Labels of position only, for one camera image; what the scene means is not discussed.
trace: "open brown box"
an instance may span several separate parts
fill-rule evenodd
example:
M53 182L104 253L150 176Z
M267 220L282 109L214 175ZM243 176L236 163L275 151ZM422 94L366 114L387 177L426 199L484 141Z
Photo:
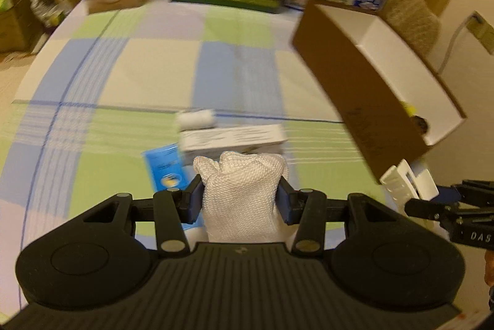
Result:
M378 12L310 0L292 43L377 180L402 159L420 158L466 119L428 62ZM427 120L426 135L400 101Z

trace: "white cloth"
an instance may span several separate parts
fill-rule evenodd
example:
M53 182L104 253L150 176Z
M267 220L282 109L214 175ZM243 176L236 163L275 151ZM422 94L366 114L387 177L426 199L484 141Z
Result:
M290 235L275 205L280 177L288 167L280 155L222 153L219 163L194 159L201 175L204 226L210 242L283 242Z

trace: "wall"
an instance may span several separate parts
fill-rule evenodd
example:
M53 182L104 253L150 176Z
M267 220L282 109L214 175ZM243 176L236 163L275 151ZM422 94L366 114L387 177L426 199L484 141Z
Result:
M449 40L474 10L494 24L492 0L451 0L441 16L442 34L430 59L438 67ZM449 185L462 179L494 179L494 56L464 30L458 37L443 78L465 109L468 119L427 154L437 183ZM484 253L460 248L467 272L456 303L461 309L486 310L488 287L484 284Z

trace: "metal screw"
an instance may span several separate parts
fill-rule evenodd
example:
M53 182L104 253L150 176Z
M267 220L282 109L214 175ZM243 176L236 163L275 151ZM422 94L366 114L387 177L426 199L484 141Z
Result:
M320 243L314 240L301 240L295 244L295 248L300 252L312 253L320 249Z
M180 252L185 249L185 244L180 240L164 241L160 246L165 252Z

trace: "bandage roll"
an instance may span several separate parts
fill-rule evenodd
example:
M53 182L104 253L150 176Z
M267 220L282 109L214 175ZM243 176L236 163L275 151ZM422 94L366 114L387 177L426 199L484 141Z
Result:
M176 115L175 122L179 131L214 128L216 117L214 110L180 111Z

